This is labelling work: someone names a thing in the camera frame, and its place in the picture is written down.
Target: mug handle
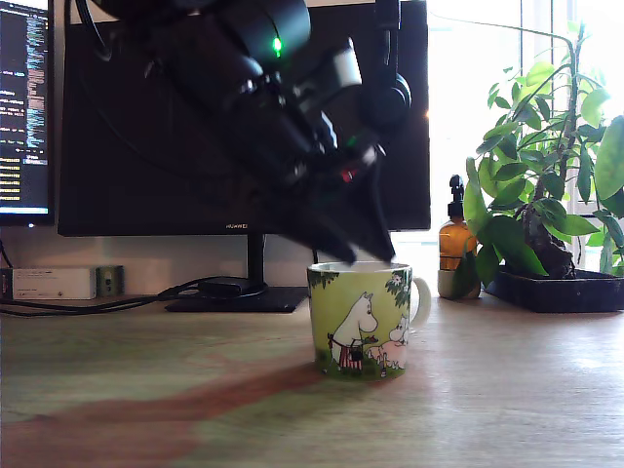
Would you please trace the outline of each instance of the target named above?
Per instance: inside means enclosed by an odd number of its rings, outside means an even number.
[[[412,278],[413,283],[418,289],[418,308],[415,315],[409,325],[415,329],[424,327],[429,320],[429,314],[431,313],[431,291],[422,278]],[[411,307],[410,314],[413,312],[414,307]]]

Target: moomin mug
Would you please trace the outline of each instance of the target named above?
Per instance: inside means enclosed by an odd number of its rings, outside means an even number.
[[[308,268],[308,287],[315,362],[322,373],[366,381],[406,371],[410,329],[423,326],[431,310],[429,288],[412,278],[410,266],[319,263]]]

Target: black cable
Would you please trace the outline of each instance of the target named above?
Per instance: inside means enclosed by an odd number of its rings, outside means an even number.
[[[9,260],[9,256],[7,255],[7,251],[4,250],[4,244],[2,243],[1,239],[0,239],[0,254],[2,254],[2,257],[4,258],[4,261],[7,263],[9,268],[13,268],[13,263],[11,263],[11,261]]]
[[[138,159],[140,159],[142,162],[144,162],[145,164],[151,166],[154,169],[157,169],[159,171],[162,171],[166,174],[171,174],[173,176],[177,176],[179,178],[182,179],[190,179],[193,178],[191,174],[185,174],[182,172],[179,172],[176,169],[173,168],[168,168],[167,166],[162,166],[159,163],[156,163],[155,161],[152,161],[151,159],[147,158],[136,146],[134,146],[127,138],[125,138],[113,125],[113,123],[110,121],[110,119],[108,118],[108,116],[104,113],[104,111],[98,106],[98,104],[96,103],[96,100],[93,98],[93,95],[91,94],[89,87],[87,86],[87,83],[85,82],[85,78],[82,74],[82,72],[79,73],[78,76],[78,81],[80,82],[80,86],[83,90],[83,92],[85,93],[85,96],[87,97],[87,100],[89,101],[89,103],[91,104],[91,107],[94,109],[94,111],[97,113],[97,116],[102,120],[102,122],[106,125],[106,127],[108,128],[108,130],[115,135],[115,137],[121,141],[128,149],[130,149],[132,151],[133,154],[135,154]]]
[[[119,312],[122,310],[129,310],[136,307],[141,307],[143,305],[151,304],[153,302],[166,302],[170,300],[179,300],[179,299],[188,299],[188,298],[196,298],[197,296],[194,294],[184,294],[191,291],[197,291],[198,287],[201,283],[213,280],[216,278],[232,278],[234,277],[224,277],[224,276],[209,276],[206,278],[200,278],[197,280],[192,280],[187,283],[183,283],[178,286],[174,286],[171,288],[167,288],[166,290],[155,294],[155,295],[146,295],[143,297],[133,297],[128,299],[120,299],[112,302],[106,302],[103,304],[93,304],[93,305],[57,305],[57,304],[44,304],[40,302],[31,302],[26,300],[14,300],[14,299],[2,299],[0,298],[0,305],[10,305],[13,307],[27,307],[32,309],[42,309],[49,310],[52,312],[18,312],[14,310],[8,310],[5,308],[0,308],[0,314],[14,316],[14,317],[76,317],[76,316],[84,316],[84,315],[97,315],[97,314],[106,314],[111,312]],[[262,288],[256,292],[250,292],[248,294],[241,294],[237,297],[227,297],[225,299],[235,300],[237,298],[249,297],[253,295],[258,295],[264,293],[266,288]],[[222,297],[209,297],[205,296],[206,299],[223,299]]]
[[[89,10],[87,0],[76,0],[76,8],[78,9],[80,21],[87,27],[87,30],[91,35],[91,39],[96,47],[97,54],[102,60],[110,61],[110,58],[112,57],[112,50],[108,46],[106,46],[104,40],[101,38],[98,27],[96,26],[94,19],[91,15],[91,11]]]

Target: window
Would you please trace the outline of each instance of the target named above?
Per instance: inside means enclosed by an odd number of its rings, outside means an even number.
[[[439,268],[438,231],[449,220],[450,177],[460,174],[467,180],[466,157],[475,155],[483,134],[503,113],[495,105],[488,109],[490,86],[505,80],[504,68],[523,67],[526,73],[536,61],[559,63],[566,54],[565,46],[548,37],[440,17],[521,25],[560,34],[567,32],[569,20],[584,18],[591,30],[599,24],[601,34],[586,41],[583,59],[591,56],[602,64],[608,55],[614,63],[604,73],[611,91],[610,87],[621,81],[624,68],[613,55],[614,45],[620,42],[617,32],[624,20],[624,5],[619,0],[431,0],[428,9],[432,228],[427,232],[393,233],[393,241],[397,259],[411,264],[416,275],[434,286]],[[607,27],[605,18],[610,18]],[[613,95],[611,112],[617,114],[624,108],[624,88],[613,90]],[[574,200],[570,207],[577,208]],[[578,246],[574,250],[577,257]],[[587,258],[588,266],[594,267],[596,256],[591,262],[589,255]]]

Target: headphones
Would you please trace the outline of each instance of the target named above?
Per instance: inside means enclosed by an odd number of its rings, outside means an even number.
[[[410,86],[398,73],[400,0],[376,0],[377,39],[380,57],[371,86],[360,98],[360,114],[366,125],[382,133],[391,132],[407,117],[411,107]]]

